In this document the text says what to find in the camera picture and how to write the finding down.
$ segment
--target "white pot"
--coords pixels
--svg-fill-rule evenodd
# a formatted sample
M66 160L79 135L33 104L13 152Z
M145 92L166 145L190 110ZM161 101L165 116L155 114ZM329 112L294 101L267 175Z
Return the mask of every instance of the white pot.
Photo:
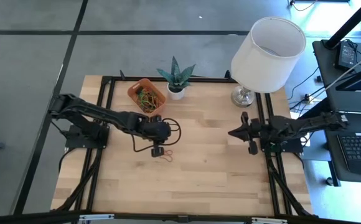
M178 93L174 93L174 92L170 91L169 83L167 84L167 90L168 90L169 98L171 98L172 100L180 100L185 96L185 89L183 89L182 91L180 91Z

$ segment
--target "desk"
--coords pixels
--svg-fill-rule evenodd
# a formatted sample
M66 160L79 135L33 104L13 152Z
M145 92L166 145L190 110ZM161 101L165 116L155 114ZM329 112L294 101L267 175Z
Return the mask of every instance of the desk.
M333 66L336 50L327 50L320 41L313 42L313 49L325 85L330 84L337 77L343 74L343 71L335 69ZM361 44L359 44L358 50L361 51ZM361 66L357 67L357 72L359 71L361 71ZM336 86L337 84L326 91L327 98L320 102L320 104L325 104L327 101L329 105L328 110L361 112L361 93L336 91ZM361 132L361 114L346 114L346 116L350 123L350 126L346 131ZM326 131L325 134L331 153L332 164L334 165L335 174L338 179L352 182L361 182L360 174L351 173L347 169L341 148L336 138L337 132Z
M86 76L80 97L96 103L101 79L102 76ZM126 94L133 83L115 82L112 110L140 112ZM153 83L166 93L165 82ZM241 125L242 111L247 111L251 118L258 117L256 102L248 108L233 105L230 93L235 86L235 83L192 83L184 99L167 99L162 117L176 119L182 127L180 141L165 148L174 152L172 162L152 158L150 151L133 152L131 136L111 127L108 145L101 159L92 210L272 216L264 154L250 155L248 143L227 134ZM273 93L271 99L275 114L289 116L284 89ZM264 110L265 118L268 118L265 106ZM176 138L177 133L168 142ZM137 149L148 144L136 139ZM63 160L52 208L63 204L78 184L84 157L85 150L76 149ZM301 162L292 154L283 154L283 163L289 188L304 208L312 212ZM82 208L86 205L87 192L88 187ZM280 188L277 193L284 213Z

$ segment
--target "computer keyboard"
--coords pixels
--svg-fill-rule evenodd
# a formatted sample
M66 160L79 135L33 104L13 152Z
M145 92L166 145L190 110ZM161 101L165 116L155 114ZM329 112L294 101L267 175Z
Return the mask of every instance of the computer keyboard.
M339 140L346 160L361 160L361 136L342 135Z

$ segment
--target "potted plant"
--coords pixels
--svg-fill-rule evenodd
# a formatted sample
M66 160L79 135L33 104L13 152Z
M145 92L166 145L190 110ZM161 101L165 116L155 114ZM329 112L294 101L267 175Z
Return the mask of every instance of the potted plant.
M171 74L157 68L158 73L168 81L167 89L171 99L180 100L183 98L185 88L190 85L187 80L192 76L194 67L195 64L185 68L185 70L181 72L175 57L172 57Z

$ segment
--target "wooden table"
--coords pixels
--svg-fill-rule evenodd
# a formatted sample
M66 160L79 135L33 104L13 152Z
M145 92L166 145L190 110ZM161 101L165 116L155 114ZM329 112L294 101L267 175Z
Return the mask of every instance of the wooden table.
M80 97L96 103L102 76L87 75ZM111 109L140 109L127 96L134 82L116 82ZM154 84L166 94L165 82ZM238 108L230 100L234 83L192 83L185 98L167 99L163 118L177 120L182 138L165 149L173 151L172 162L152 158L150 150L135 153L131 136L111 127L108 145L103 151L94 212L155 213L190 215L273 215L265 156L252 156L248 143L231 137L229 130L241 125L242 111L250 118L258 117L256 102ZM107 94L103 99L105 106ZM289 117L284 88L271 94L274 113ZM262 97L265 118L268 118ZM177 138L174 133L168 142ZM136 138L136 148L151 142ZM76 149L62 164L52 208L57 208L77 186L85 157L85 149ZM287 183L304 208L311 212L311 203L301 161L292 154L283 154ZM86 187L82 208L87 204ZM281 211L284 203L278 187Z

